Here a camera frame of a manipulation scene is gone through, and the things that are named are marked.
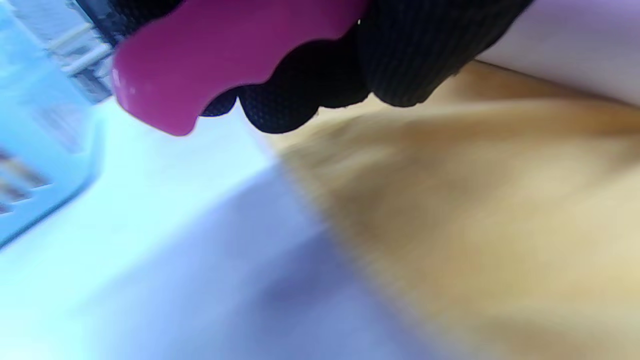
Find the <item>person's left hand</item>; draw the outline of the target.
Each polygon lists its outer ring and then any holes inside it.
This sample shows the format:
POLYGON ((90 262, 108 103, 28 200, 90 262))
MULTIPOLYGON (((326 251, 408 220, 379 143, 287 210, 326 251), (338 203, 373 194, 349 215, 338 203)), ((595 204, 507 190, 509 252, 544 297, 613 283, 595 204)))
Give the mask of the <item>person's left hand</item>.
POLYGON ((530 0, 79 0, 114 48, 128 114, 173 136, 240 102, 260 132, 318 109, 425 102, 494 45, 530 0))

